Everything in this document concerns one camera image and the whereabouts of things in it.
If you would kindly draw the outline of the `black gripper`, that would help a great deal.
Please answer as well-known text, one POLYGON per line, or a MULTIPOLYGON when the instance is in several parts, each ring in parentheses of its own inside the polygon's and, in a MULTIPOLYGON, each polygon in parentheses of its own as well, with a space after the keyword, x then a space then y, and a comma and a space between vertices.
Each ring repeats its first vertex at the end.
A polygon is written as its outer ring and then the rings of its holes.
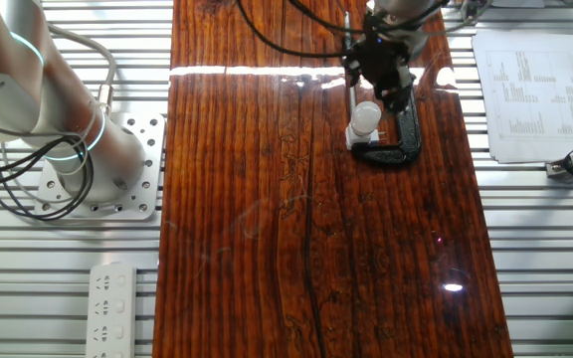
POLYGON ((375 94, 383 94, 388 111, 402 112, 415 80, 409 63, 416 55, 416 20, 385 13, 367 13, 363 20, 363 34, 353 44, 353 53, 342 59, 348 85, 353 88, 364 79, 375 94))

